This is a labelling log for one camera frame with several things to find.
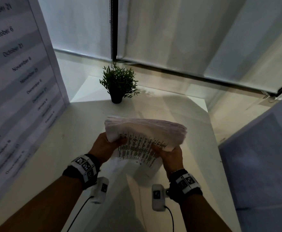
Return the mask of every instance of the white table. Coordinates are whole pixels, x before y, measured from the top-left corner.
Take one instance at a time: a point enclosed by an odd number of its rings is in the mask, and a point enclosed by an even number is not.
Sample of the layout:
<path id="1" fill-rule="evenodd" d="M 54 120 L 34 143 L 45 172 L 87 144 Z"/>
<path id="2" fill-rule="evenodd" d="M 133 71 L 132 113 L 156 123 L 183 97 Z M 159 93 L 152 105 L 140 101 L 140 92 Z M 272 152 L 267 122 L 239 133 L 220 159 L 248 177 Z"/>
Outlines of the white table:
<path id="1" fill-rule="evenodd" d="M 181 145 L 184 167 L 202 186 L 205 198 L 233 231 L 241 231 L 216 139 L 203 99 L 166 91 L 139 87 L 141 93 L 111 102 L 99 78 L 88 77 L 71 105 L 54 125 L 48 137 L 30 160 L 10 191 L 0 201 L 0 224 L 32 197 L 57 179 L 76 156 L 89 151 L 98 134 L 104 131 L 108 115 L 162 119 L 185 125 L 188 133 Z M 108 161 L 99 176 L 110 180 L 106 201 L 102 205 L 87 203 L 70 231 L 171 231 L 168 211 L 151 208 L 152 184 L 168 187 L 161 167 L 149 179 L 133 163 L 124 167 Z M 71 221 L 90 193 L 84 191 L 63 228 Z M 180 207 L 167 199 L 174 217 L 175 231 L 185 231 Z"/>

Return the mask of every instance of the left hand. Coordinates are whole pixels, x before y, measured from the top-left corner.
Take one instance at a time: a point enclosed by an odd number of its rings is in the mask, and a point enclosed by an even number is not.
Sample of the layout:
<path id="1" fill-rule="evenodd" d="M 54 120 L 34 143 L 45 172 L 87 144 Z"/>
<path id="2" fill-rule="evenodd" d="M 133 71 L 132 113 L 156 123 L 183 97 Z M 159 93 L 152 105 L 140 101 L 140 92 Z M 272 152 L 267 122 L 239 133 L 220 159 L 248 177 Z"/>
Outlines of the left hand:
<path id="1" fill-rule="evenodd" d="M 112 153 L 115 151 L 116 148 L 120 147 L 121 145 L 127 142 L 127 138 L 120 138 L 114 142 L 109 142 L 107 140 L 106 133 L 101 133 L 96 141 L 93 144 L 93 147 L 89 151 L 89 154 L 95 156 L 100 165 L 110 159 Z"/>

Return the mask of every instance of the right hand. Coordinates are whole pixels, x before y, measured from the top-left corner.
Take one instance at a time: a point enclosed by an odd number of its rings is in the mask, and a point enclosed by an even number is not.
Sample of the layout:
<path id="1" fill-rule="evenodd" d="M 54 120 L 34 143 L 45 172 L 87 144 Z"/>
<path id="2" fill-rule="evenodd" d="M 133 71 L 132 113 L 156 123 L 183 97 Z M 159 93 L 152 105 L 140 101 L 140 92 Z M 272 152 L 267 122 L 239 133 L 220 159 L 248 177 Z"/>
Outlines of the right hand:
<path id="1" fill-rule="evenodd" d="M 171 173 L 183 169 L 183 156 L 180 146 L 175 147 L 172 151 L 163 151 L 158 146 L 152 145 L 152 150 L 162 158 L 163 167 L 166 170 L 166 176 L 169 178 Z"/>

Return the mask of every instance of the black cable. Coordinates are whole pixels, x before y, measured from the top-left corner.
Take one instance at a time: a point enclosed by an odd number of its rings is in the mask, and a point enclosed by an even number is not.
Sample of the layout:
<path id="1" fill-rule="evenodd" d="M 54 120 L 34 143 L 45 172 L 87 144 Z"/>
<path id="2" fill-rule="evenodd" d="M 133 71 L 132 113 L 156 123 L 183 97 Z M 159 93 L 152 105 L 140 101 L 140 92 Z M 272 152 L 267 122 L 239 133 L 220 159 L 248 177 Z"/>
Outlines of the black cable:
<path id="1" fill-rule="evenodd" d="M 167 206 L 165 206 L 166 209 L 169 210 L 170 214 L 171 214 L 171 217 L 172 217 L 172 226 L 173 226 L 173 232 L 174 232 L 174 220 L 173 220 L 173 216 L 172 216 L 172 213 L 171 213 L 171 210 L 170 208 L 168 208 Z"/>
<path id="2" fill-rule="evenodd" d="M 74 223 L 75 219 L 76 219 L 77 216 L 79 215 L 80 211 L 82 210 L 82 208 L 84 207 L 84 205 L 86 204 L 86 202 L 87 202 L 89 199 L 91 199 L 91 198 L 93 198 L 93 196 L 89 197 L 89 198 L 85 201 L 85 203 L 83 204 L 83 206 L 80 208 L 79 212 L 77 213 L 77 215 L 75 216 L 75 218 L 74 218 L 73 221 L 71 222 L 71 225 L 69 226 L 67 232 L 70 230 L 72 224 Z"/>

